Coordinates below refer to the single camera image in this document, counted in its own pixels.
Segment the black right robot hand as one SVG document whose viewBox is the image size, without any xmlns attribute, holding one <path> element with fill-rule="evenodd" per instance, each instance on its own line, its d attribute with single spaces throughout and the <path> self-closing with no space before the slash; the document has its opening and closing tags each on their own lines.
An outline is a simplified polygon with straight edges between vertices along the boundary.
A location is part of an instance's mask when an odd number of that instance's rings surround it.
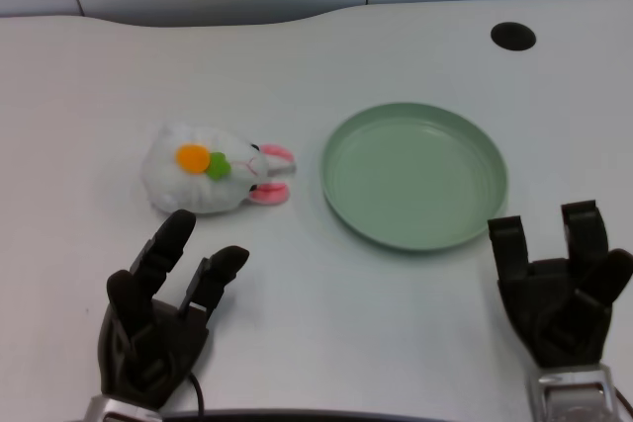
<svg viewBox="0 0 633 422">
<path fill-rule="evenodd" d="M 518 215 L 488 222 L 505 313 L 543 369 L 600 362 L 613 304 L 632 278 L 632 255 L 609 247 L 595 201 L 561 211 L 566 258 L 530 261 Z"/>
</svg>

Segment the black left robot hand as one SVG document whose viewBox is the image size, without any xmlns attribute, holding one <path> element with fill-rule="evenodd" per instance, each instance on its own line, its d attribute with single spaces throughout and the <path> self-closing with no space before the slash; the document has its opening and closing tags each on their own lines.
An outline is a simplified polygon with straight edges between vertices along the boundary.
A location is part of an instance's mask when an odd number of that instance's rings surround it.
<svg viewBox="0 0 633 422">
<path fill-rule="evenodd" d="M 223 248 L 200 262 L 180 305 L 156 299 L 195 224 L 192 212 L 175 211 L 132 266 L 109 277 L 109 305 L 98 341 L 105 395 L 159 409 L 192 374 L 210 334 L 207 324 L 249 258 L 239 246 Z"/>
</svg>

